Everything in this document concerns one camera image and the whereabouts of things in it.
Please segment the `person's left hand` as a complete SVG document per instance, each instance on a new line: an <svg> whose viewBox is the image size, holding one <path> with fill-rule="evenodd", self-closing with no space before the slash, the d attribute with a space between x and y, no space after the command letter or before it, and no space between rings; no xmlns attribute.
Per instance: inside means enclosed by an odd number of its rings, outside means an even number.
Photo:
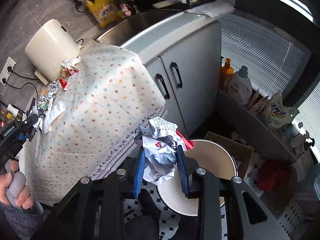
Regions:
<svg viewBox="0 0 320 240"><path fill-rule="evenodd" d="M1 203L9 207L21 207L24 210L34 205L26 178L19 171L19 164L15 160L9 160L4 167L5 173L1 175Z"/></svg>

